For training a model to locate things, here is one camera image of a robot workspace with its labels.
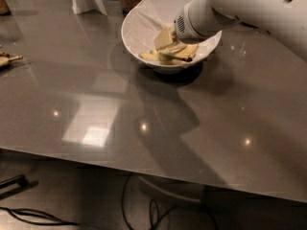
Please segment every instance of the white bowl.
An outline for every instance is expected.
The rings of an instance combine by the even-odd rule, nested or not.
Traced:
[[[199,44],[193,61],[178,64],[165,64],[161,61],[148,61],[139,56],[141,52],[154,49],[154,39],[162,29],[156,21],[172,24],[174,17],[183,6],[192,0],[143,0],[131,10],[122,25],[122,38],[127,50],[141,63],[163,74],[177,73],[205,60],[218,45],[222,31]]]

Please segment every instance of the gray floor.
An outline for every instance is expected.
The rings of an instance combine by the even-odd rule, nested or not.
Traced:
[[[121,195],[128,172],[87,167],[85,165],[12,151],[0,150],[0,181],[25,174],[32,188],[6,196],[12,186],[0,190],[0,206],[33,208],[61,219],[79,222],[81,226],[33,226],[17,221],[0,211],[0,230],[120,230],[128,229],[121,212]],[[136,175],[130,178],[125,197],[127,218],[133,229],[150,229],[151,197],[140,190]],[[201,210],[179,208],[160,224],[160,230],[238,229],[307,229],[306,204],[281,199],[263,198],[236,192],[209,190]],[[171,207],[159,202],[160,211]]]

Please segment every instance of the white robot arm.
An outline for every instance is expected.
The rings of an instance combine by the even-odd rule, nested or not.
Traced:
[[[241,22],[267,31],[307,61],[307,0],[194,0],[174,20],[177,38],[186,43]]]

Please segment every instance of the table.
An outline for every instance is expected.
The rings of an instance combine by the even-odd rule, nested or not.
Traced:
[[[0,147],[307,202],[307,63],[237,26],[203,63],[160,75],[108,16],[71,0],[7,0]]]

